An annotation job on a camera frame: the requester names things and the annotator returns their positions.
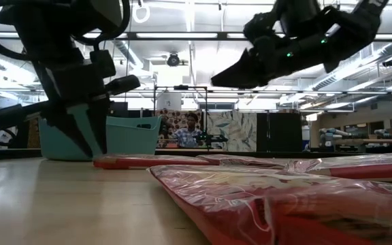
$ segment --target teal plastic basket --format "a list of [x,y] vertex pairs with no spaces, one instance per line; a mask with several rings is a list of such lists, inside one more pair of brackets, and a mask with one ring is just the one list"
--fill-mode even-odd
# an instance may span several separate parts
[[[87,107],[77,106],[68,111],[75,116],[78,127],[92,148],[94,157],[101,155],[85,111]],[[114,118],[107,117],[108,153],[154,154],[157,147],[159,117]],[[149,125],[149,129],[137,127]],[[50,127],[45,120],[39,120],[42,156],[59,161],[91,161],[66,135],[56,127]]]

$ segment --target blue shirt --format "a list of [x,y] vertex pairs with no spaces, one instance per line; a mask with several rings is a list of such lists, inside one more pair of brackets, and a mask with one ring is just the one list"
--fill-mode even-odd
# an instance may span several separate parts
[[194,136],[201,135],[201,133],[202,131],[200,131],[199,129],[195,129],[194,131],[190,132],[189,129],[183,128],[177,130],[174,133],[174,138],[178,139],[178,144],[181,147],[196,148],[198,144]]

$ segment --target clear plastic wrap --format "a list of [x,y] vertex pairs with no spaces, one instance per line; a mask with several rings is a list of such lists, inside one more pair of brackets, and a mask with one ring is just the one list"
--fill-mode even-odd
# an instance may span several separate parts
[[213,165],[246,165],[254,167],[270,167],[284,169],[293,159],[261,159],[256,157],[243,157],[228,154],[203,154],[197,156],[213,163]]
[[290,161],[289,172],[392,182],[392,153]]
[[150,172],[214,245],[392,244],[392,185],[232,166]]
[[158,165],[211,165],[196,157],[149,155],[149,154],[107,154],[93,161],[95,167],[104,169],[147,168]]

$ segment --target security camera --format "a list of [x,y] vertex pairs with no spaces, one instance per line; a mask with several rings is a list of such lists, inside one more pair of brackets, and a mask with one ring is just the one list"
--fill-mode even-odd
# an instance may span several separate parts
[[167,59],[167,65],[170,67],[176,67],[180,64],[180,58],[177,53],[171,53],[169,58]]

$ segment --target man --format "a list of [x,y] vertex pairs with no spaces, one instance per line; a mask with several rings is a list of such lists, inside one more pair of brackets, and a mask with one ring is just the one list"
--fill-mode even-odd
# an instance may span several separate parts
[[198,146],[195,136],[201,135],[202,131],[196,129],[197,115],[189,113],[187,116],[187,128],[177,130],[173,137],[178,139],[179,147],[196,148]]

